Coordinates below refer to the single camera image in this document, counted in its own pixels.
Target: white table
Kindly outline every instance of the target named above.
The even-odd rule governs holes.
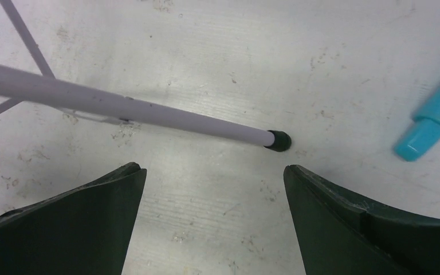
[[[137,162],[148,177],[127,275],[303,274],[289,164],[440,218],[440,142],[415,163],[391,151],[440,82],[440,1],[15,5],[59,79],[283,130],[294,144],[276,153],[21,103],[0,115],[0,214]],[[39,72],[1,7],[0,64]]]

